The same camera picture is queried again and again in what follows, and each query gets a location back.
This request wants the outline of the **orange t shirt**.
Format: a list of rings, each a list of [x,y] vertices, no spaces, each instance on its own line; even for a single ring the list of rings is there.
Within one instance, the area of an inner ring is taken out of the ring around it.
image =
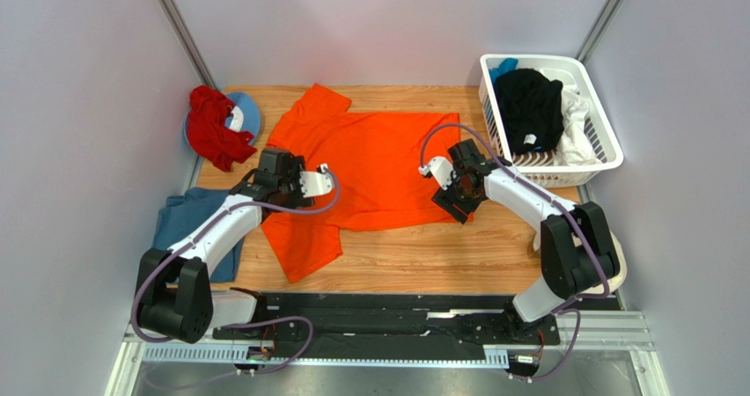
[[[275,125],[269,148],[309,167],[326,164],[341,184],[333,208],[314,216],[274,214],[262,225],[288,282],[342,255],[340,231],[383,231],[452,221],[432,200],[437,185],[421,158],[446,155],[460,140],[457,113],[352,113],[349,98],[316,84]]]

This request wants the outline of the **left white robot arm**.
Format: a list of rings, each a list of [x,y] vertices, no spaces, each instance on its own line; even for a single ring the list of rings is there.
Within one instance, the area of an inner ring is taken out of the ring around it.
[[[251,322],[258,296],[250,290],[213,290],[210,277],[228,252],[274,211],[307,206],[305,159],[266,149],[257,167],[232,187],[195,230],[165,250],[141,258],[130,324],[149,342],[195,343],[208,331]]]

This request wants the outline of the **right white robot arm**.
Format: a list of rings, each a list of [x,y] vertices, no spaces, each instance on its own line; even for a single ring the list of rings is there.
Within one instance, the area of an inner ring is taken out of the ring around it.
[[[485,158],[472,139],[456,143],[419,172],[437,182],[432,200],[456,221],[463,224],[483,202],[495,202],[535,230],[540,278],[512,299],[506,310],[511,319],[532,323],[578,297],[607,297],[623,285],[627,265],[621,245],[597,203],[551,193],[509,161]]]

